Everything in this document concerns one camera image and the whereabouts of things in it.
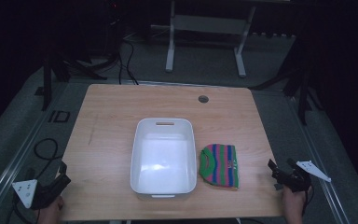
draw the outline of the gray carpet floor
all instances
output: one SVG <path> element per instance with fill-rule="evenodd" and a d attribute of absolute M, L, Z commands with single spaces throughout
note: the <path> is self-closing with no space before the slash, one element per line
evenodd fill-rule
<path fill-rule="evenodd" d="M 238 77 L 232 48 L 227 46 L 198 43 L 179 38 L 176 46 L 173 71 L 165 72 L 167 36 L 165 31 L 156 32 L 149 43 L 136 35 L 126 38 L 134 46 L 130 70 L 140 84 L 192 84 L 226 87 L 249 87 L 266 81 L 277 74 L 287 51 L 294 39 L 285 37 L 265 38 L 252 35 L 248 38 L 243 55 L 247 77 Z M 131 55 L 131 46 L 124 44 L 121 50 L 126 62 Z M 54 138 L 58 143 L 57 155 L 62 155 L 76 122 L 87 87 L 90 83 L 118 84 L 118 66 L 99 72 L 108 77 L 97 81 L 82 75 L 73 75 L 69 83 L 53 82 L 54 102 L 42 112 L 43 98 L 35 96 L 36 88 L 43 85 L 42 70 L 30 76 L 21 91 L 0 118 L 0 186 L 4 174 L 10 172 L 11 162 L 20 152 L 23 158 L 14 171 L 14 181 L 24 179 L 26 171 L 33 168 L 40 172 L 46 161 L 33 153 L 35 144 L 45 138 Z M 124 72 L 123 84 L 131 84 Z M 253 91 L 269 143 L 279 166 L 289 170 L 285 164 L 288 157 L 299 161 L 315 160 L 322 165 L 333 182 L 325 185 L 312 178 L 315 197 L 304 216 L 304 223 L 358 223 L 358 176 L 354 171 L 345 148 L 342 146 L 334 127 L 323 111 L 311 105 L 307 111 L 308 126 L 303 126 L 296 117 L 296 97 L 287 98 L 282 94 L 285 81 L 263 91 Z M 53 111 L 70 112 L 68 122 L 49 121 Z M 54 146 L 50 142 L 39 145 L 41 153 L 50 156 Z M 46 185 L 55 176 L 59 160 L 53 162 L 39 181 Z M 5 223 L 11 209 L 12 189 L 0 191 L 0 223 Z M 19 205 L 21 212 L 30 220 L 33 214 Z M 284 223 L 282 217 L 253 217 L 263 223 Z M 13 214 L 10 223 L 21 223 Z M 219 220 L 219 223 L 230 223 Z M 256 223 L 243 219 L 242 223 Z"/>

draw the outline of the background desk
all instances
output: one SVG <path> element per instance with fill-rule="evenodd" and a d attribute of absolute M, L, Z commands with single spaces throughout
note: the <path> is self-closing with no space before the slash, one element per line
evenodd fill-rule
<path fill-rule="evenodd" d="M 209 102 L 199 102 L 206 95 Z M 210 186 L 199 177 L 186 200 L 141 201 L 130 186 L 136 126 L 152 117 L 188 119 L 196 149 L 236 146 L 241 187 Z M 91 85 L 63 161 L 72 179 L 63 220 L 281 216 L 280 192 L 267 167 L 269 141 L 249 90 L 184 86 Z"/>

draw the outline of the person's left hand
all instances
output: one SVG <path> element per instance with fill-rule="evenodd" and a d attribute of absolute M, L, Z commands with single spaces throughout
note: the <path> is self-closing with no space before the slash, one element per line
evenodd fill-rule
<path fill-rule="evenodd" d="M 47 208 L 35 210 L 37 224 L 57 224 L 60 223 L 60 214 L 63 207 L 63 198 L 58 196 Z"/>

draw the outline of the white plastic bin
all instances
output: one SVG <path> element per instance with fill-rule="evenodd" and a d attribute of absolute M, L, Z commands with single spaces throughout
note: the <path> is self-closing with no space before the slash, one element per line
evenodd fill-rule
<path fill-rule="evenodd" d="M 197 159 L 191 123 L 186 119 L 142 119 L 136 129 L 131 188 L 142 199 L 175 198 L 197 184 Z"/>

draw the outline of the dark background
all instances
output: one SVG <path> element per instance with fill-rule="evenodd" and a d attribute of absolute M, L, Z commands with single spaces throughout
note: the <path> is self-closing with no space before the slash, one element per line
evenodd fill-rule
<path fill-rule="evenodd" d="M 190 4 L 183 9 L 191 12 L 193 1 L 183 2 Z M 260 4 L 251 29 L 268 35 L 294 34 L 306 49 L 316 49 L 311 86 L 317 90 L 358 173 L 358 1 L 330 3 L 331 7 L 316 8 Z M 103 1 L 87 0 L 0 0 L 0 115 L 24 81 L 42 66 L 46 43 L 52 41 L 85 61 L 90 49 L 102 48 L 98 43 L 104 42 L 104 29 L 112 20 L 108 12 L 101 12 L 105 10 L 102 6 Z M 117 7 L 116 15 L 125 16 L 145 38 L 150 23 L 169 24 L 169 1 L 117 1 Z M 205 11 L 211 13 L 218 14 L 218 10 Z M 89 33 L 99 35 L 91 39 Z"/>

